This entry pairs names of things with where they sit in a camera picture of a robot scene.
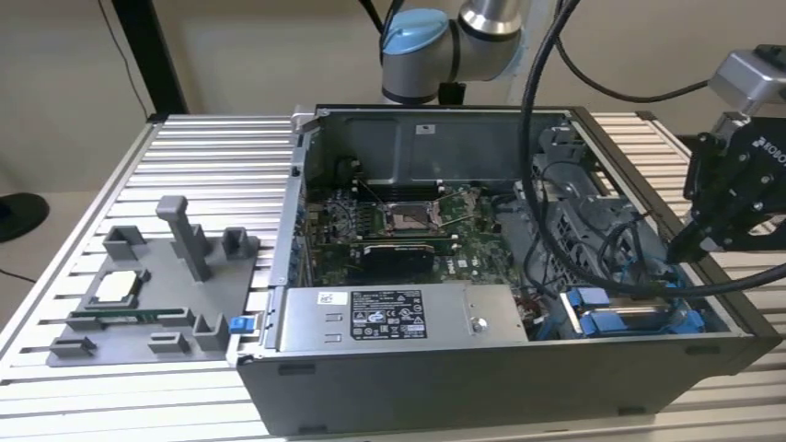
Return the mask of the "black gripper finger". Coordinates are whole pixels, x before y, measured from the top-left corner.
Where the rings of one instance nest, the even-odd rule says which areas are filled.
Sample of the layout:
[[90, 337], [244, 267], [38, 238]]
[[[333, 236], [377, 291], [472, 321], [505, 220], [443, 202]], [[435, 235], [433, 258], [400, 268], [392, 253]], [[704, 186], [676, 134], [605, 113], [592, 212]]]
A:
[[667, 247], [668, 263], [695, 262], [707, 251], [700, 247], [709, 222], [704, 220], [707, 186], [713, 178], [716, 163], [721, 154], [721, 140], [711, 133], [699, 133], [680, 140], [689, 151], [689, 161], [683, 186], [683, 196], [691, 202], [684, 228], [675, 235]]
[[[779, 221], [763, 234], [752, 230], [760, 224]], [[784, 205], [767, 208], [763, 204], [737, 206], [709, 218], [703, 231], [701, 249], [707, 251], [764, 252], [784, 250]]]

